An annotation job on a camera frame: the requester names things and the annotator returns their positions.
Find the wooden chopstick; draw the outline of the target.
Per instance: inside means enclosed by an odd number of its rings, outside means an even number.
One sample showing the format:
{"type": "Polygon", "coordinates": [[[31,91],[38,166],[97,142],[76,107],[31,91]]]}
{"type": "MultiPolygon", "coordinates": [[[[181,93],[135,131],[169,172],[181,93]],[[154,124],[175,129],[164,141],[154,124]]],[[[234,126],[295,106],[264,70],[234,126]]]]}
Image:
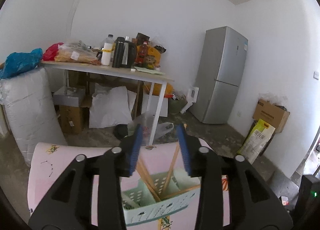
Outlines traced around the wooden chopstick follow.
{"type": "Polygon", "coordinates": [[[153,187],[153,189],[155,190],[155,192],[157,193],[158,195],[158,192],[157,192],[157,188],[156,186],[154,185],[154,181],[153,179],[151,178],[146,166],[144,165],[144,162],[143,162],[143,159],[142,158],[138,158],[138,161],[137,161],[137,164],[140,164],[141,167],[143,168],[143,171],[144,171],[144,174],[146,175],[147,177],[147,180],[148,182],[151,184],[151,186],[153,187]]]}
{"type": "Polygon", "coordinates": [[[201,185],[198,184],[198,185],[196,185],[196,186],[192,186],[192,187],[189,187],[189,188],[180,190],[180,191],[178,191],[178,192],[175,192],[175,193],[172,193],[172,194],[168,194],[168,195],[164,196],[162,199],[165,200],[165,199],[169,199],[169,198],[174,197],[174,196],[178,196],[178,195],[187,193],[187,192],[189,192],[189,191],[192,191],[192,190],[195,190],[195,189],[200,188],[200,186],[201,186],[201,185]]]}
{"type": "Polygon", "coordinates": [[[160,202],[161,199],[159,198],[159,196],[157,195],[157,193],[155,192],[155,190],[153,189],[153,187],[151,186],[151,184],[148,182],[146,175],[144,174],[143,168],[141,167],[140,164],[137,164],[137,168],[136,168],[137,172],[140,175],[140,178],[142,179],[142,181],[145,183],[145,185],[147,186],[148,190],[150,191],[150,193],[152,194],[153,198],[155,199],[156,202],[160,202]]]}
{"type": "Polygon", "coordinates": [[[171,179],[171,175],[172,175],[172,172],[173,172],[173,169],[174,169],[174,166],[175,166],[176,159],[177,159],[179,151],[180,151],[180,145],[179,145],[179,142],[177,142],[176,143],[175,152],[174,152],[171,164],[170,164],[170,168],[169,168],[169,171],[167,173],[167,177],[165,179],[165,183],[164,183],[164,186],[163,186],[163,192],[162,192],[163,194],[165,193],[165,191],[167,190],[167,187],[169,185],[169,181],[171,179]]]}

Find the small dark metal spoon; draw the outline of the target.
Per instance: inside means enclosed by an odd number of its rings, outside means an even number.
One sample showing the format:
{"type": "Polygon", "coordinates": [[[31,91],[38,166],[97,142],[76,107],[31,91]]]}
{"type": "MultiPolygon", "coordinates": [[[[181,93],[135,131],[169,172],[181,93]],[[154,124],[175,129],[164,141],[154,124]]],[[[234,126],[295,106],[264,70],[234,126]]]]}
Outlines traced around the small dark metal spoon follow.
{"type": "Polygon", "coordinates": [[[121,193],[121,198],[122,200],[131,208],[136,209],[139,208],[140,206],[135,203],[135,201],[133,201],[129,196],[127,196],[127,194],[125,193],[121,193]]]}

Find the pink balloon pattern tablecloth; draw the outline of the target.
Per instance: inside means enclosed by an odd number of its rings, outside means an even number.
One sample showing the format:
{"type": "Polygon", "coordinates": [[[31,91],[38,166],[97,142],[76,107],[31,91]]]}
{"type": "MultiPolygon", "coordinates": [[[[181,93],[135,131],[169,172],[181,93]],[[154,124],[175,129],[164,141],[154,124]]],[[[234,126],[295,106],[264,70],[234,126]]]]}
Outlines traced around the pink balloon pattern tablecloth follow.
{"type": "Polygon", "coordinates": [[[122,177],[117,164],[131,162],[124,147],[72,147],[39,143],[28,182],[31,229],[194,229],[200,178],[183,168],[176,143],[139,151],[156,188],[134,171],[122,177]]]}

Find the yellow green rice bag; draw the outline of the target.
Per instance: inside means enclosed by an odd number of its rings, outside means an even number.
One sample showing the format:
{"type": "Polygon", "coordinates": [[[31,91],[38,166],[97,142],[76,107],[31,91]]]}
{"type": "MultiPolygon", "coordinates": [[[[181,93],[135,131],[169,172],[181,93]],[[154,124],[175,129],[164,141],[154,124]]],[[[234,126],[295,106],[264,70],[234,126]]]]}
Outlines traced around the yellow green rice bag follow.
{"type": "Polygon", "coordinates": [[[273,136],[274,131],[275,128],[272,125],[259,119],[249,132],[238,154],[244,156],[250,164],[253,164],[273,136]]]}

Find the mint green utensil holder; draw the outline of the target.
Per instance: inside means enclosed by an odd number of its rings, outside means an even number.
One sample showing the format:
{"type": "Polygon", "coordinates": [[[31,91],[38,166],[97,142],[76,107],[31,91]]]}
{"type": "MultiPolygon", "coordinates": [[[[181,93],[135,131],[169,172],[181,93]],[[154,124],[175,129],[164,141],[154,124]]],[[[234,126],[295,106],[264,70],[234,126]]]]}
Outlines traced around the mint green utensil holder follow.
{"type": "Polygon", "coordinates": [[[189,177],[175,169],[165,187],[166,172],[151,175],[156,196],[142,179],[122,179],[123,211],[127,226],[135,226],[169,216],[187,208],[200,193],[199,177],[189,177]]]}

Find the white sack under table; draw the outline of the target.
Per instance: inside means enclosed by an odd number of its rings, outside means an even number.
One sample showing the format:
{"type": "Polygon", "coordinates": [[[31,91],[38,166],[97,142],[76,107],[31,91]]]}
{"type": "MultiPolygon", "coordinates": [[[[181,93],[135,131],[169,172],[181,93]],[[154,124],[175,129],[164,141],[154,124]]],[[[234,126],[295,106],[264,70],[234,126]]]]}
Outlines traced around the white sack under table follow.
{"type": "Polygon", "coordinates": [[[125,86],[112,88],[95,84],[89,108],[89,128],[103,129],[131,123],[136,96],[137,93],[125,86]]]}

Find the white side table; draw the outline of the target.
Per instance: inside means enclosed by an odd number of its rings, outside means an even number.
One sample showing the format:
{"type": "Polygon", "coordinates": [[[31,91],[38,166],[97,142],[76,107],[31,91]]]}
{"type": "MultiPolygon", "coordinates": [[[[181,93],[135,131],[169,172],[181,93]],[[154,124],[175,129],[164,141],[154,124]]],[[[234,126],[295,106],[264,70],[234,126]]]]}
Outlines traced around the white side table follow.
{"type": "Polygon", "coordinates": [[[67,71],[78,71],[78,72],[85,72],[85,73],[108,75],[111,77],[126,78],[131,80],[142,81],[142,82],[150,82],[151,88],[150,88],[148,103],[146,107],[147,111],[150,109],[154,86],[155,84],[160,84],[161,90],[159,93],[156,113],[154,115],[149,142],[147,143],[147,145],[150,146],[153,144],[155,140],[155,134],[156,134],[156,128],[159,120],[159,115],[163,105],[165,89],[168,83],[174,82],[173,79],[170,79],[166,75],[150,74],[150,73],[144,73],[140,71],[131,71],[131,69],[128,69],[128,68],[113,68],[110,66],[103,66],[103,65],[96,66],[96,65],[77,63],[77,62],[41,61],[40,66],[46,67],[46,68],[62,69],[67,71]]]}

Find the blue plastic bag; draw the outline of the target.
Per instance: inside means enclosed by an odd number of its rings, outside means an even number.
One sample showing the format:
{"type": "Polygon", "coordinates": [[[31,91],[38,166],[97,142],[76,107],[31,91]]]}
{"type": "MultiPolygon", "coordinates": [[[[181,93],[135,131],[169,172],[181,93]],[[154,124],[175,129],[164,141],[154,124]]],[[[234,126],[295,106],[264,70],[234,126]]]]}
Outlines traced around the blue plastic bag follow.
{"type": "Polygon", "coordinates": [[[1,79],[16,77],[33,70],[42,60],[43,51],[36,48],[31,52],[13,52],[5,60],[1,69],[1,79]]]}

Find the black thermos flask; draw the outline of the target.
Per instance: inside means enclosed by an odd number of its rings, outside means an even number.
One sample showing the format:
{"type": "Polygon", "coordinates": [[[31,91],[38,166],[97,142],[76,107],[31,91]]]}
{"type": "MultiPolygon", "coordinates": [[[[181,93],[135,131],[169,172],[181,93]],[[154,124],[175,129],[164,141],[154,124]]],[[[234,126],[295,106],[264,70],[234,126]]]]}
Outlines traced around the black thermos flask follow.
{"type": "Polygon", "coordinates": [[[123,37],[118,37],[116,39],[113,63],[112,63],[112,67],[114,68],[120,68],[121,66],[123,54],[124,54],[124,42],[125,42],[125,38],[123,37]]]}

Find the red plastic bag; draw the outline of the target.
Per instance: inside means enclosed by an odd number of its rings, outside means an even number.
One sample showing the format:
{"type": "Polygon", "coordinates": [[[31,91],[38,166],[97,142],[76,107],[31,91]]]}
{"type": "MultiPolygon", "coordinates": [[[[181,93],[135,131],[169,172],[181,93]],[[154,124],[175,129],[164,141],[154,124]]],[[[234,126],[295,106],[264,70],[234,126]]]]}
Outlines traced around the red plastic bag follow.
{"type": "Polygon", "coordinates": [[[55,61],[55,57],[58,54],[59,46],[63,45],[63,42],[52,44],[47,50],[43,53],[43,61],[55,61]]]}

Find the clear bag of noodles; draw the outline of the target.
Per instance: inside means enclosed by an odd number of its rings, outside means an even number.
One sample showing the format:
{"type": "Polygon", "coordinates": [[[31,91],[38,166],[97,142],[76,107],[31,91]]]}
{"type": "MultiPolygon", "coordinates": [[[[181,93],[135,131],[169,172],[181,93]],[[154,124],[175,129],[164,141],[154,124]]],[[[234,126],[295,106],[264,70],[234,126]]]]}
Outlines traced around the clear bag of noodles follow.
{"type": "Polygon", "coordinates": [[[55,62],[73,62],[81,64],[101,65],[97,53],[82,41],[64,43],[58,46],[55,62]]]}

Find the silver refrigerator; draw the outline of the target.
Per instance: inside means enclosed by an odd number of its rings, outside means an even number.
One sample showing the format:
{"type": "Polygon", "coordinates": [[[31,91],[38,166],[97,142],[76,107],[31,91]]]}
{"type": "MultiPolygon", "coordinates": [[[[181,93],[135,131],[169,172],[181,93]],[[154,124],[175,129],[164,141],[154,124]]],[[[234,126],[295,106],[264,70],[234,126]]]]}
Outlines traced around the silver refrigerator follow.
{"type": "Polygon", "coordinates": [[[247,56],[248,39],[223,26],[206,31],[194,86],[199,88],[190,112],[204,124],[227,123],[247,56]]]}

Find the black electric kettle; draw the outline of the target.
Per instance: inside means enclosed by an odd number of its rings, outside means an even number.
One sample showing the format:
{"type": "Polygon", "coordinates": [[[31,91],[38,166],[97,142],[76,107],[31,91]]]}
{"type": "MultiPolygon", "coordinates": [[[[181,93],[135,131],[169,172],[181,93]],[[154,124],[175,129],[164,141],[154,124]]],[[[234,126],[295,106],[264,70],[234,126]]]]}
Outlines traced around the black electric kettle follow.
{"type": "Polygon", "coordinates": [[[137,46],[130,41],[124,42],[124,52],[121,62],[122,68],[131,68],[135,63],[137,57],[137,46]]]}

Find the white plastic bottle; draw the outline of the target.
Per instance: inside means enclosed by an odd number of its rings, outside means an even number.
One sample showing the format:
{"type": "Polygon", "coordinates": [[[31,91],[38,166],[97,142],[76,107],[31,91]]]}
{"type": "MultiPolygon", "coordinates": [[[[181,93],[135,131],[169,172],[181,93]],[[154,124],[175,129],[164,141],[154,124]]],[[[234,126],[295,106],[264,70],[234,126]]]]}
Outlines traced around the white plastic bottle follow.
{"type": "Polygon", "coordinates": [[[111,61],[111,56],[113,52],[114,39],[113,35],[109,34],[107,38],[103,40],[103,45],[101,46],[102,56],[101,64],[104,66],[109,66],[111,61]]]}

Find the cardboard box by wall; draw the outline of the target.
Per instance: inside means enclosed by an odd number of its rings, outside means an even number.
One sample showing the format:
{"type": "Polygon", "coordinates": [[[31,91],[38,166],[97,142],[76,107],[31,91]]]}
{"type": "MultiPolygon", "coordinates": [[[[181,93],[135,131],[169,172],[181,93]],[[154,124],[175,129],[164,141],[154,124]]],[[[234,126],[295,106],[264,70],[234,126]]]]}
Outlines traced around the cardboard box by wall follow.
{"type": "Polygon", "coordinates": [[[277,106],[266,100],[259,99],[253,113],[253,119],[267,122],[275,128],[275,133],[281,133],[290,116],[290,112],[285,110],[283,106],[277,106]]]}

